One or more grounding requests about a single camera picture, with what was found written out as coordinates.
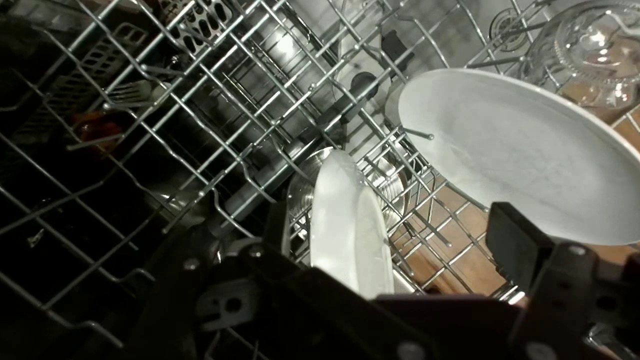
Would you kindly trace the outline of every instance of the dish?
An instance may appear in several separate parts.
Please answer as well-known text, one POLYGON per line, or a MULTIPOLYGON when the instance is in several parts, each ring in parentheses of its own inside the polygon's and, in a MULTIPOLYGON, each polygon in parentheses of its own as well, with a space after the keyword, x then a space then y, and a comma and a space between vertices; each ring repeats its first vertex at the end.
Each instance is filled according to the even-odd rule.
POLYGON ((434 71, 396 90, 388 117, 482 206, 512 203, 553 239, 640 240, 640 159, 589 113, 477 71, 434 71))
POLYGON ((310 264, 361 298, 393 292, 380 204, 356 162, 342 151, 331 151, 315 180, 310 264))

